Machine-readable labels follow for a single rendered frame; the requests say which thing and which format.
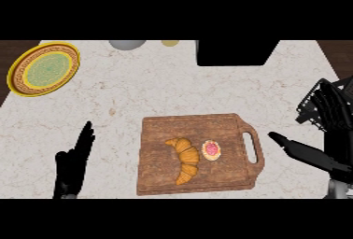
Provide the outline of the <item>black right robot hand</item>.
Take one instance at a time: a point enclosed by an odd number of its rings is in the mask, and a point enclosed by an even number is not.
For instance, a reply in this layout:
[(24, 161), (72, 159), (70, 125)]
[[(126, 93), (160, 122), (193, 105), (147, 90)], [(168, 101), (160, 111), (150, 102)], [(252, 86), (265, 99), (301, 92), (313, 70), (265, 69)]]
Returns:
[(321, 169), (333, 180), (353, 184), (353, 114), (348, 104), (338, 88), (327, 83), (314, 90), (311, 102), (321, 119), (323, 150), (276, 132), (267, 135), (292, 159)]

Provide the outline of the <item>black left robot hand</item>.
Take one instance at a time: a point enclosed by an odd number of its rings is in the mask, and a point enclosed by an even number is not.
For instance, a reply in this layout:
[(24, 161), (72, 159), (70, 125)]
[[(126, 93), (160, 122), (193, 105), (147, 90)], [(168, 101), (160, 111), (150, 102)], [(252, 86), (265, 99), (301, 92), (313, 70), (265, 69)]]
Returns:
[(92, 141), (92, 124), (87, 121), (73, 148), (54, 154), (56, 179), (53, 199), (60, 199), (61, 195), (67, 194), (78, 195), (81, 191)]

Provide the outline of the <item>pink frosted cupcake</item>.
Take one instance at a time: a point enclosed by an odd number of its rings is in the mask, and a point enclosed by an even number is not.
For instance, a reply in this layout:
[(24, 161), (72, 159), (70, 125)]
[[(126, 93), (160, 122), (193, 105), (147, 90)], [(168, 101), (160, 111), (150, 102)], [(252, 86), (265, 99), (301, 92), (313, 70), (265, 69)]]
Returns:
[(200, 147), (202, 156), (208, 161), (215, 161), (219, 157), (219, 146), (214, 140), (206, 140)]

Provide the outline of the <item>brown wooden cutting board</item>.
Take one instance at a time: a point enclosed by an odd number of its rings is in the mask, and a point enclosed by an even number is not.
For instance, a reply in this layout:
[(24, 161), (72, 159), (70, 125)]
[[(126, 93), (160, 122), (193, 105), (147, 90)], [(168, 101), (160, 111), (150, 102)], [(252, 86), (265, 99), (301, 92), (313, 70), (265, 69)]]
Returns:
[(249, 190), (262, 165), (258, 135), (237, 114), (141, 120), (138, 195)]

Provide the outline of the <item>golden croissant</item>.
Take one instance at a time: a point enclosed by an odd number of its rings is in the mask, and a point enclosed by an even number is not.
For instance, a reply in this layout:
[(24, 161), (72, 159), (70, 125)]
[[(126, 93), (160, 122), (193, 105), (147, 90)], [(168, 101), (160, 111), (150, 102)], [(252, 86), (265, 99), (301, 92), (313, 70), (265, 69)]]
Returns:
[(187, 138), (178, 137), (168, 139), (165, 145), (171, 146), (175, 150), (178, 162), (180, 162), (180, 171), (175, 178), (175, 184), (185, 184), (197, 174), (197, 162), (199, 154), (197, 149), (191, 145), (191, 142)]

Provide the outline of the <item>yellow rimmed patterned plate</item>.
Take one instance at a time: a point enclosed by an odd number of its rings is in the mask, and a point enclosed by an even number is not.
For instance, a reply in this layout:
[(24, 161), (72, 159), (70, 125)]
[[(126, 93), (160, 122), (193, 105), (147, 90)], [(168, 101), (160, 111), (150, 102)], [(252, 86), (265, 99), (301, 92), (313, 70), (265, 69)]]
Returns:
[(14, 60), (7, 72), (13, 93), (35, 97), (56, 91), (70, 80), (79, 66), (76, 47), (63, 41), (32, 47)]

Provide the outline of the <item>black appliance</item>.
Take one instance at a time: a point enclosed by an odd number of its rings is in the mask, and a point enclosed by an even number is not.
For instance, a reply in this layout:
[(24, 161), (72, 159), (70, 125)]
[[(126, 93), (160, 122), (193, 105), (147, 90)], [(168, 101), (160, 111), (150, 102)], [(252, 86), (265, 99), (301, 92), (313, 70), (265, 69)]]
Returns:
[(197, 66), (259, 66), (279, 44), (279, 40), (199, 40)]

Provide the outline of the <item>grey round object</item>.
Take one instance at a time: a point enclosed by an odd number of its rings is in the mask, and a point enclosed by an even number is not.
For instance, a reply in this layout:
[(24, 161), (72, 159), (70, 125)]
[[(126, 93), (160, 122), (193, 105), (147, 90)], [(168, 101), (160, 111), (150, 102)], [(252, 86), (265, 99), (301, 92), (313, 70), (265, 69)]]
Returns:
[(109, 43), (115, 49), (132, 50), (144, 44), (144, 40), (110, 40)]

